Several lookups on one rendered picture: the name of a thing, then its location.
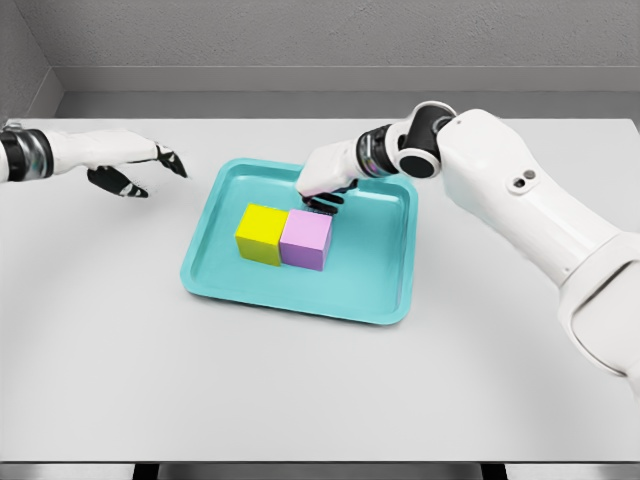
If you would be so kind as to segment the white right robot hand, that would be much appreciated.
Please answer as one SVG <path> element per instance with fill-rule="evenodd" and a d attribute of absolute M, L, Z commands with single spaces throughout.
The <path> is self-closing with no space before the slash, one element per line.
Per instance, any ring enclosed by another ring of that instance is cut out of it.
<path fill-rule="evenodd" d="M 338 213 L 344 203 L 340 193 L 357 186 L 362 177 L 354 149 L 349 143 L 318 148 L 304 164 L 295 188 L 311 210 L 327 215 Z"/>

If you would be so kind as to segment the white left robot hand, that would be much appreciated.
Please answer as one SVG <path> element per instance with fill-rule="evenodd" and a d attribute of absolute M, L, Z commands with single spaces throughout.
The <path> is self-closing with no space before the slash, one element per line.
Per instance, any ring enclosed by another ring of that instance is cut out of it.
<path fill-rule="evenodd" d="M 176 152 L 137 133 L 91 132 L 92 153 L 86 163 L 87 179 L 100 189 L 124 198 L 147 198 L 148 192 L 117 169 L 119 165 L 159 162 L 182 178 L 188 174 Z"/>

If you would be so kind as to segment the pink cube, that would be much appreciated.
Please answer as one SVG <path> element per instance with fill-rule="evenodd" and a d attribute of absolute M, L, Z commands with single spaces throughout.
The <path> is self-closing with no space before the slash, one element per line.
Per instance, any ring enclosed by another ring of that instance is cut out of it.
<path fill-rule="evenodd" d="M 331 238 L 331 216 L 292 209 L 280 237 L 281 260 L 287 265 L 323 271 Z"/>

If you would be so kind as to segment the yellow cube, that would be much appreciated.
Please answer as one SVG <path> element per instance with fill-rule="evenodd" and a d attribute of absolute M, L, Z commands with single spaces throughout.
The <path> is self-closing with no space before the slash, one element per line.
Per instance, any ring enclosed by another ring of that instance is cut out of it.
<path fill-rule="evenodd" d="M 240 256 L 280 266 L 280 238 L 287 219 L 287 211 L 249 203 L 234 235 Z"/>

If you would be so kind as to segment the teal rectangular tray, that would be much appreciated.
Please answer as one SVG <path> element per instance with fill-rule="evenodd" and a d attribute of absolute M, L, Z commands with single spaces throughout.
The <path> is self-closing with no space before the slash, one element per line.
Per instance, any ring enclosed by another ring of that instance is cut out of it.
<path fill-rule="evenodd" d="M 195 295 L 374 325 L 409 312 L 418 193 L 402 178 L 363 180 L 332 218 L 323 271 L 269 266 L 240 256 L 234 233 L 250 203 L 301 205 L 295 164 L 237 158 L 215 179 L 184 258 L 180 279 Z"/>

